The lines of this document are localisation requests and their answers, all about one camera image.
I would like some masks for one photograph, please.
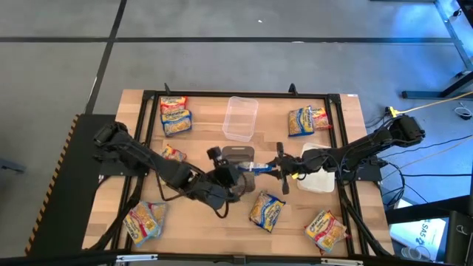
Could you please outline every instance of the wooden table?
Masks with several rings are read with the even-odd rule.
[[[125,123],[131,135],[135,132],[140,109],[142,90],[124,90],[118,107],[116,121]],[[323,107],[323,100],[256,98],[259,102],[255,133],[249,143],[227,140],[222,132],[228,98],[190,97],[188,109],[193,114],[193,129],[174,137],[164,136],[157,116],[154,124],[151,148],[160,152],[166,144],[185,152],[187,161],[204,171],[213,168],[206,150],[219,146],[253,146],[255,161],[267,162],[276,156],[276,142],[284,143],[289,154],[300,155],[304,143],[330,146],[328,131],[317,131],[311,136],[287,136],[287,114],[290,110],[306,105]],[[366,135],[361,107],[357,95],[341,95],[348,140],[354,141]],[[335,108],[333,110],[337,143],[341,143]],[[151,104],[146,110],[141,141],[144,140]],[[290,193],[282,195],[282,184],[276,178],[261,175],[256,178],[256,190],[242,197],[241,202],[230,205],[226,219],[219,219],[207,205],[184,197],[169,203],[164,232],[161,239],[150,239],[134,251],[158,253],[205,253],[245,254],[265,256],[320,256],[319,249],[305,236],[304,226],[309,224],[321,210],[331,210],[341,221],[337,190],[329,194],[301,191],[295,180],[288,180]],[[379,189],[371,182],[357,182],[363,218],[375,238],[392,253],[386,217]],[[111,177],[97,191],[90,215],[83,248],[96,243],[115,218],[123,187],[123,177]],[[282,209],[273,233],[268,233],[248,221],[248,214],[258,193],[266,190],[287,202]],[[176,192],[165,188],[167,197]],[[155,174],[145,178],[142,200],[161,201]],[[360,253],[355,223],[351,221],[356,253]],[[124,246],[125,229],[122,228],[119,248]],[[346,256],[344,241],[339,242],[330,254]]]

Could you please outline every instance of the gray floor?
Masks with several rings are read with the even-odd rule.
[[[5,0],[0,3],[0,36],[108,36],[118,4]],[[447,7],[455,9],[450,1],[445,1]],[[433,4],[368,0],[130,0],[118,35],[449,36]],[[0,44],[0,157],[28,167],[22,175],[0,172],[0,256],[23,255],[72,117],[84,110],[104,47]],[[385,106],[402,110],[430,102],[402,100],[399,93],[440,90],[461,70],[451,44],[116,44],[95,112],[115,113],[123,89],[162,89],[164,82],[174,90],[265,92],[285,92],[294,82],[300,92],[359,94],[370,120]],[[451,102],[412,113],[427,131],[423,146],[472,133],[472,122],[453,113],[457,106]],[[402,166],[447,146],[391,161]],[[472,144],[465,143],[404,172],[468,173],[471,150]],[[407,183],[434,201],[467,194],[470,180],[410,177]],[[399,185],[396,175],[384,181],[387,189]],[[422,202],[409,189],[405,197]]]

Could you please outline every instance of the clear plastic container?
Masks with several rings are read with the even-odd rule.
[[[233,96],[228,100],[223,133],[229,140],[248,142],[253,137],[258,101]]]

